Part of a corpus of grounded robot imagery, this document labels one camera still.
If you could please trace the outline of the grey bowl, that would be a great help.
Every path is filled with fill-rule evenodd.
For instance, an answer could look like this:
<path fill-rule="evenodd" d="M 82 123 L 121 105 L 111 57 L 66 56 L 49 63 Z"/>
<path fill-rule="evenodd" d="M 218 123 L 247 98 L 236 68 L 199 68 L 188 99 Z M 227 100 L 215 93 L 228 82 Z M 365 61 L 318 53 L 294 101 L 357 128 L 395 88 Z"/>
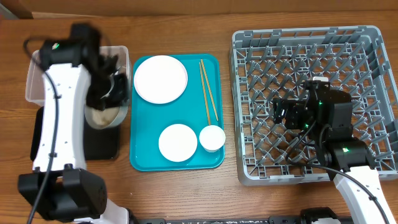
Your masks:
<path fill-rule="evenodd" d="M 131 77 L 126 73 L 91 82 L 86 96 L 86 122 L 94 129 L 120 125 L 128 112 L 130 94 Z"/>

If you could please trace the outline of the white cup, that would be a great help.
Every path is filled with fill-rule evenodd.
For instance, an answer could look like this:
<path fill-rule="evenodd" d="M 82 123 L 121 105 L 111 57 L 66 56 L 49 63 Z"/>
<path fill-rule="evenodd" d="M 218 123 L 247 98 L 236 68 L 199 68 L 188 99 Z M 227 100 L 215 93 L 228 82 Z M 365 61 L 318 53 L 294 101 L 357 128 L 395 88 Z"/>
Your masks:
<path fill-rule="evenodd" d="M 222 128 L 216 125 L 204 127 L 199 135 L 199 142 L 208 152 L 216 152 L 221 149 L 226 141 L 226 135 Z"/>

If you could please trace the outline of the small pink bowl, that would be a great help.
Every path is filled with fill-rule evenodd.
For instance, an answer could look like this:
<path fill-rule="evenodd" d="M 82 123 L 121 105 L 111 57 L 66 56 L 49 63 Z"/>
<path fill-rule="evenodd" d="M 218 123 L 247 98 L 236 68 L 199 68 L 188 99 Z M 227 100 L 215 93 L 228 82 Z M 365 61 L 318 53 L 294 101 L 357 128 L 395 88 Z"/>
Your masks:
<path fill-rule="evenodd" d="M 159 151 L 172 162 L 188 160 L 194 155 L 197 146 L 197 135 L 184 124 L 170 125 L 159 136 Z"/>

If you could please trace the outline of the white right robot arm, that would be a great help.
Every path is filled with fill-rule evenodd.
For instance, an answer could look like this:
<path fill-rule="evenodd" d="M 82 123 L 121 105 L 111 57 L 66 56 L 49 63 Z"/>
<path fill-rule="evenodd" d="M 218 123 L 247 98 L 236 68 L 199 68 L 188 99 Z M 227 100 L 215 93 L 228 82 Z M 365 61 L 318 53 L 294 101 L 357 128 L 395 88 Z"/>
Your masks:
<path fill-rule="evenodd" d="M 287 129 L 303 131 L 300 142 L 305 138 L 314 141 L 318 164 L 295 162 L 290 157 L 286 162 L 327 171 L 354 223 L 395 223 L 376 161 L 367 144 L 353 136 L 351 95 L 332 89 L 325 77 L 313 77 L 302 86 L 308 92 L 304 100 L 272 100 L 273 120 Z"/>

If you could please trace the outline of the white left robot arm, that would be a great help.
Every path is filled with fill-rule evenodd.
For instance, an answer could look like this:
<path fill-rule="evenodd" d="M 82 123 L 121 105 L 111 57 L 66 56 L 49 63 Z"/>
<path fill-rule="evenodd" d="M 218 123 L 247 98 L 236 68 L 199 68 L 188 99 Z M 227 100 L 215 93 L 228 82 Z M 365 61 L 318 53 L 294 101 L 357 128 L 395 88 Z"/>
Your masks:
<path fill-rule="evenodd" d="M 93 147 L 118 142 L 131 100 L 131 70 L 118 55 L 100 52 L 102 34 L 74 23 L 66 39 L 42 39 L 31 62 L 42 71 L 42 129 L 32 172 L 18 178 L 31 215 L 63 223 L 135 223 L 130 209 L 108 198 L 105 181 L 86 168 L 84 128 L 94 130 Z"/>

